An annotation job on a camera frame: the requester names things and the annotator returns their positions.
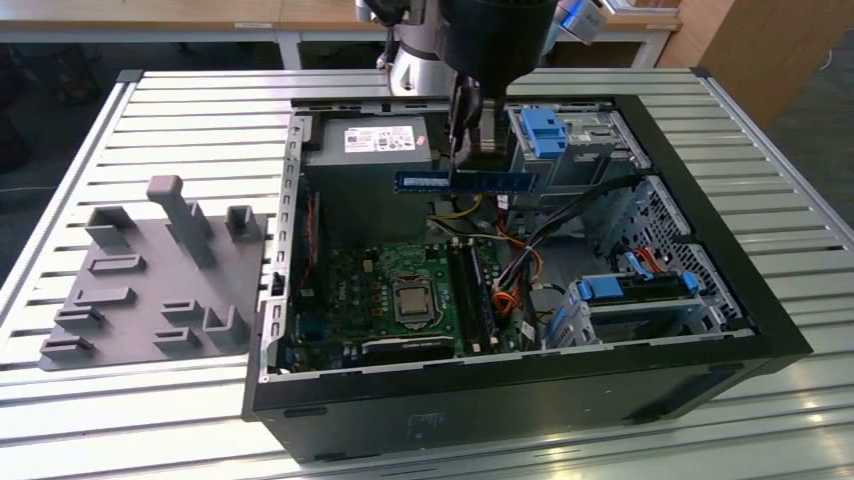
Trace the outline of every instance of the red cable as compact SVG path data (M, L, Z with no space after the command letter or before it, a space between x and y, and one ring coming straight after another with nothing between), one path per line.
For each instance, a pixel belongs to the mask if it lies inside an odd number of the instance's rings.
M310 196L308 197L308 219L306 219L306 225L308 225L308 266L305 267L305 273L302 274L302 279L298 282L298 289L302 289L302 286L305 285L305 282L308 281L308 274L310 272L310 267L313 266L313 257L314 257L314 239L313 239L313 233L312 233L312 223L313 223L313 216L314 216L314 207L313 207L313 202L310 199Z

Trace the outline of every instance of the gray part holder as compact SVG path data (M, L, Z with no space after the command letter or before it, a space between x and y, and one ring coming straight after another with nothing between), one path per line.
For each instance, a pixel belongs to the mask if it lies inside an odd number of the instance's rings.
M220 320L218 315L210 308L204 311L201 331L208 334L216 345L228 347L240 345L246 341L249 329L240 317L240 312L232 305L228 309L225 321Z
M169 184L180 185L180 179ZM265 218L237 207L234 213L249 228L257 226L257 235L237 235L240 241L232 241L233 215L193 217L190 212L201 210L188 206L180 195L164 202L166 209L182 205L189 228L176 229L181 223L174 218L132 221L121 207L94 209L86 227L110 228L94 229L94 242L41 351L42 370L245 353L248 322L257 308ZM184 237L176 243L169 226L178 235L194 232L189 243L201 242L213 258L205 268L190 256ZM104 266L108 274L100 271ZM174 302L184 302L182 308ZM205 311L212 312L206 321ZM173 333L182 329L186 335Z
M165 216L169 217L172 233L184 245L196 265L198 268L209 268L216 264L216 257L206 241L209 225L198 205L186 205L181 197L182 187L184 182L180 177L157 175L150 177L145 196L162 207Z

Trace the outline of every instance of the aluminum table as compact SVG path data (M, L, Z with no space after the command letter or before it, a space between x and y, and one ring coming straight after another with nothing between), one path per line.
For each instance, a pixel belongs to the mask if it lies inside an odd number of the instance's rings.
M162 212L176 174L205 212L276 212L289 99L387 96L374 71L149 72L116 84L0 291L0 477L832 478L854 473L854 235L713 80L543 70L512 94L636 94L815 354L683 418L300 466L240 418L245 356L46 373L93 206Z

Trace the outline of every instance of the power supply label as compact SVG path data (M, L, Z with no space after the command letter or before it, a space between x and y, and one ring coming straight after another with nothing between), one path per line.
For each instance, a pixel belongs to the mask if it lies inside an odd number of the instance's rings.
M344 131L344 153L415 150L411 126L361 127Z

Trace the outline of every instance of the open computer tower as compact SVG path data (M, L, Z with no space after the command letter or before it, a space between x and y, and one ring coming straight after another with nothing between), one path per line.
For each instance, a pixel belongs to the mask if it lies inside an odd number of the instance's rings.
M640 100L300 101L244 399L298 462L683 415L811 350Z

